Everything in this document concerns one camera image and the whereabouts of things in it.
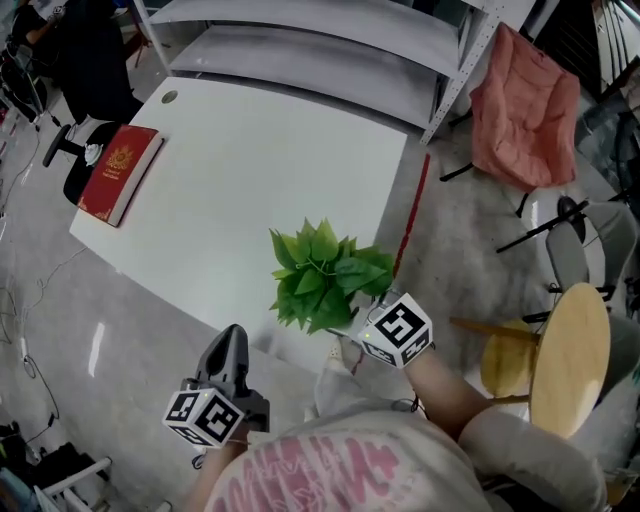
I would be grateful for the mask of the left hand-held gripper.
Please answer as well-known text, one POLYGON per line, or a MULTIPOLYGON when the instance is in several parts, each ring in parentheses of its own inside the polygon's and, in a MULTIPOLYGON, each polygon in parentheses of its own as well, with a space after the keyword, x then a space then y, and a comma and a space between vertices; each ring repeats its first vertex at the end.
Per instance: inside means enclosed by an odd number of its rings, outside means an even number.
POLYGON ((184 379, 162 424, 194 447, 222 448, 242 422, 259 432, 270 429, 270 402, 247 387, 248 337, 233 324, 219 333, 201 356, 196 379, 184 379))

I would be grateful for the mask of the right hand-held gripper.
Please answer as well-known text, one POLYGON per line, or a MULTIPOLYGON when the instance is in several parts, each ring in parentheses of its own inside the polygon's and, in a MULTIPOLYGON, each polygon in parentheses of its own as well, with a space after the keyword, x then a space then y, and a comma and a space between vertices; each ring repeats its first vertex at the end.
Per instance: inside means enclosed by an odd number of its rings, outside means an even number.
POLYGON ((359 343, 366 355, 399 369, 433 347, 432 321, 408 293, 383 309, 371 309, 360 332, 353 327, 327 331, 359 343))

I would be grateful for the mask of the green potted plant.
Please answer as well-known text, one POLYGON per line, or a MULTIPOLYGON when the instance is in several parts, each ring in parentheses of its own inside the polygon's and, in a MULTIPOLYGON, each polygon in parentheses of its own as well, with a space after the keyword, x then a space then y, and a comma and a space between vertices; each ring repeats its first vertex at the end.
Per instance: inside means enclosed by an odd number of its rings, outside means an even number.
POLYGON ((355 318, 358 294, 378 298, 388 291, 395 259, 375 245, 360 247, 355 238, 338 239, 328 219, 305 220, 295 235, 269 231, 280 268, 271 309, 279 323, 297 323, 309 335, 347 327, 355 318))

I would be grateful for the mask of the person's left forearm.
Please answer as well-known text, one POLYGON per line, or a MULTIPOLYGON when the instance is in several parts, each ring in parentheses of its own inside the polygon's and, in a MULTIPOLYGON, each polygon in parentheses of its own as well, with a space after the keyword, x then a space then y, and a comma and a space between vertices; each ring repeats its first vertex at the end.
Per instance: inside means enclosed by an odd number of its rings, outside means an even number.
POLYGON ((223 471, 236 458, 247 451, 247 440, 232 439, 218 450, 209 450, 199 470, 199 475, 189 497, 187 512, 204 512, 213 488, 223 471))

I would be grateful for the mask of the person's right forearm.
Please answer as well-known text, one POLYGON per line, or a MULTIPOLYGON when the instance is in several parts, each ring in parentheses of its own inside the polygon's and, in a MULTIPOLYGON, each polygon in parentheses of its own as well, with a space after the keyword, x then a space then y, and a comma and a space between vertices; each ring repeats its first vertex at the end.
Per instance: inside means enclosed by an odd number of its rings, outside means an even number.
POLYGON ((492 406, 432 350, 416 356, 404 372, 430 420, 455 441, 471 420, 492 406))

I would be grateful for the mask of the person's white shoe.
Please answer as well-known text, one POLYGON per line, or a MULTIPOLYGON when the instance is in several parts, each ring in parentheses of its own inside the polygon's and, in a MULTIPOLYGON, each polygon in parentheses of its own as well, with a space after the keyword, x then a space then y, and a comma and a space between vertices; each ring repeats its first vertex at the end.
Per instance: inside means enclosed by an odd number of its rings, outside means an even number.
POLYGON ((353 343, 335 338, 330 346, 325 368, 354 375, 362 361, 362 351, 353 343))

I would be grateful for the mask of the person's light trouser leg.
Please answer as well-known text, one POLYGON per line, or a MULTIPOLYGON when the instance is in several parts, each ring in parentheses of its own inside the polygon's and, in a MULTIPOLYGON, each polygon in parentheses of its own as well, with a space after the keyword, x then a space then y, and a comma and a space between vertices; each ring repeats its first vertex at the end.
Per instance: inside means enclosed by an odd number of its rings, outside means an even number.
POLYGON ((370 398, 344 366, 325 367, 314 389, 315 409, 319 417, 337 414, 370 398))

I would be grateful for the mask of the person's white pink-print shirt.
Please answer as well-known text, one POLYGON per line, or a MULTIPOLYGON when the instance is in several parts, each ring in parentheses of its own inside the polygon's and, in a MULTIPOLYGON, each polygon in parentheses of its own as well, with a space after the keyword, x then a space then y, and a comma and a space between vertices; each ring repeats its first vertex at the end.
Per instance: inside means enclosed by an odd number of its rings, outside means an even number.
POLYGON ((458 439, 408 412, 354 409, 250 449, 205 512, 605 512, 598 463, 495 408, 458 439))

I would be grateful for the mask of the white wooden rack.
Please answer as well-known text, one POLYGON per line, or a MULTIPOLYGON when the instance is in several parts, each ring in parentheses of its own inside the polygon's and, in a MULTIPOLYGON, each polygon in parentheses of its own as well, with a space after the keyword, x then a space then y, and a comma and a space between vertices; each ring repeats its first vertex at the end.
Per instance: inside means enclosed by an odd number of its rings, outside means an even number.
POLYGON ((99 461, 89 465, 87 468, 45 488, 34 487, 34 493, 39 505, 40 512, 94 512, 87 504, 85 504, 79 496, 75 494, 72 487, 78 482, 97 475, 99 472, 107 470, 112 465, 112 459, 105 457, 99 461), (61 495, 64 504, 70 506, 70 509, 63 509, 55 501, 55 497, 61 495))

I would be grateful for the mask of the white square table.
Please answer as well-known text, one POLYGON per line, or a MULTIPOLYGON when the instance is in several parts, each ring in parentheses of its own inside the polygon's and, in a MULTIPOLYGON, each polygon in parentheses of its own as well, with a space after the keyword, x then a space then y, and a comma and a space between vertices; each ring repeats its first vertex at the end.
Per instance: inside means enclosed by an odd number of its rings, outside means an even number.
POLYGON ((135 124, 165 143, 122 224, 78 212, 71 234, 140 286, 311 372, 332 335, 278 323, 272 231, 328 220, 374 241, 406 144, 372 120, 285 94, 170 77, 135 124))

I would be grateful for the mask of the red hardcover book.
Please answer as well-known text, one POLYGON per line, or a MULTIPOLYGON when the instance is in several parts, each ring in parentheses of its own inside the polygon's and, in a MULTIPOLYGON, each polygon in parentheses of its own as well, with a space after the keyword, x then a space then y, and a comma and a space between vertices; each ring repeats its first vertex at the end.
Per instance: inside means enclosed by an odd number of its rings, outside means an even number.
POLYGON ((158 130, 121 126, 92 170, 78 208, 118 227, 164 141, 158 130))

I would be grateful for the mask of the round wooden side table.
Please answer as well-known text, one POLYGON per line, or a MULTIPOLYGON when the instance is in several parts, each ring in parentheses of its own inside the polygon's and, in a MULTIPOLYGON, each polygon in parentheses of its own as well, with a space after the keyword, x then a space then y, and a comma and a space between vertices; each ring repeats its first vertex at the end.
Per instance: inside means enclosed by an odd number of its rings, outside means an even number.
POLYGON ((491 402, 525 404, 532 424, 563 438, 586 421, 611 348, 607 308, 595 287, 578 283, 565 291, 539 333, 523 322, 506 327, 452 317, 450 323, 490 337, 482 367, 494 376, 491 402))

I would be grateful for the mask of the grey chair black legs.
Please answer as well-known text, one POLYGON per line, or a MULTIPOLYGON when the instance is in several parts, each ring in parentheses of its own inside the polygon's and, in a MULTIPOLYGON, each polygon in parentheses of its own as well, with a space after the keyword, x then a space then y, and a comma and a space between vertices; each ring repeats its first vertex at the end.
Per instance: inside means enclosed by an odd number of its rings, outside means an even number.
POLYGON ((579 233, 569 221, 572 217, 587 219, 594 228, 604 255, 604 282, 597 288, 601 298, 610 301, 638 242, 638 223, 632 211, 622 202, 591 203, 584 201, 574 209, 531 230, 531 238, 543 231, 547 253, 556 285, 548 288, 552 294, 562 294, 575 284, 589 283, 590 271, 579 233))
POLYGON ((640 324, 626 317, 610 314, 609 326, 610 354, 601 390, 602 399, 631 374, 640 362, 640 324))

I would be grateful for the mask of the white metal shelving rack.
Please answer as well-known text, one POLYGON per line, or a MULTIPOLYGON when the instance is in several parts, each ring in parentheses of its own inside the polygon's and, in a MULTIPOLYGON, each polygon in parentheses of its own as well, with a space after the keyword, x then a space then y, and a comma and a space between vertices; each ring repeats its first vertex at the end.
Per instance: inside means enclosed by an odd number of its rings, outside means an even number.
POLYGON ((428 143, 499 21, 462 0, 449 22, 391 0, 132 0, 171 75, 230 78, 348 103, 428 143))

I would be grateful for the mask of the black mesh office chair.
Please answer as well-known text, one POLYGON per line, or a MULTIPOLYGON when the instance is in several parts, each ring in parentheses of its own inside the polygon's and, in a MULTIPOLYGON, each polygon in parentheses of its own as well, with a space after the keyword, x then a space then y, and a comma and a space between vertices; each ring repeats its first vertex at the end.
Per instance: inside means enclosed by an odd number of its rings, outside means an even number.
POLYGON ((98 146, 105 155, 118 129, 129 124, 143 105, 133 95, 114 12, 112 0, 69 0, 59 23, 38 42, 50 77, 61 88, 74 120, 80 124, 91 117, 101 122, 76 150, 76 161, 63 186, 65 197, 73 204, 96 167, 86 162, 86 147, 98 146))

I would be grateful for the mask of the dark staircase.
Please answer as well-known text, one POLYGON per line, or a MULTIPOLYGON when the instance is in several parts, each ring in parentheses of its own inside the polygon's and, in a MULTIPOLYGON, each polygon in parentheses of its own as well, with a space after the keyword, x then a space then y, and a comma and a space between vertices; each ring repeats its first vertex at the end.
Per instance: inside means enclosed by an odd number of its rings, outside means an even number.
POLYGON ((560 0, 535 45, 602 99, 640 72, 640 0, 560 0))

